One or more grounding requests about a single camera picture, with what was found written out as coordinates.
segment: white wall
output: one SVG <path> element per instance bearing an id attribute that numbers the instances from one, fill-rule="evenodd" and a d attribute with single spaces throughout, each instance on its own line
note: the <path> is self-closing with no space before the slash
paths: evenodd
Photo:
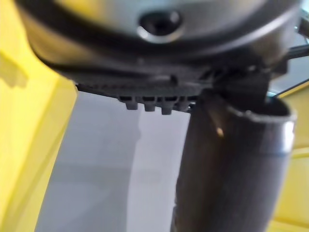
<path id="1" fill-rule="evenodd" d="M 168 232 L 188 119 L 80 92 L 36 232 Z"/>

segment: black tube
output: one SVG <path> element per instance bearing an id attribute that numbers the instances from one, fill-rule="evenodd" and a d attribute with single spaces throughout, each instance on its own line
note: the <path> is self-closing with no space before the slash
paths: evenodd
<path id="1" fill-rule="evenodd" d="M 290 48 L 286 59 L 295 59 L 309 56 L 309 44 Z"/>
<path id="2" fill-rule="evenodd" d="M 227 103 L 204 92 L 191 113 L 175 232 L 264 232 L 284 181 L 295 115 L 278 99 Z"/>

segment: yellow panel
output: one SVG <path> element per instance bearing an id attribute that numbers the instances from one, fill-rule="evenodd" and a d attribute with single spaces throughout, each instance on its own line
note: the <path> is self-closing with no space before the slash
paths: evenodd
<path id="1" fill-rule="evenodd" d="M 0 0 L 0 232 L 33 232 L 77 91 L 32 53 Z"/>
<path id="2" fill-rule="evenodd" d="M 309 232 L 309 82 L 281 95 L 298 120 L 288 175 L 269 232 Z"/>

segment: yellow plastic surface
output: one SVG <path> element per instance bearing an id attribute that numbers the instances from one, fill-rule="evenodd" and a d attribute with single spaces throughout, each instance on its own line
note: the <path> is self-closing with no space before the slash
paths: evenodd
<path id="1" fill-rule="evenodd" d="M 33 55 L 13 2 L 0 0 L 0 232 L 34 231 L 76 95 Z"/>
<path id="2" fill-rule="evenodd" d="M 298 120 L 289 172 L 268 232 L 309 232 L 309 82 L 281 97 Z"/>

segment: gray wall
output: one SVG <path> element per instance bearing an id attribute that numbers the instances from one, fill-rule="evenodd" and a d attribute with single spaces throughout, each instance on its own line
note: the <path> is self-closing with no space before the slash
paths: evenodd
<path id="1" fill-rule="evenodd" d="M 169 231 L 188 119 L 80 92 L 36 232 Z"/>

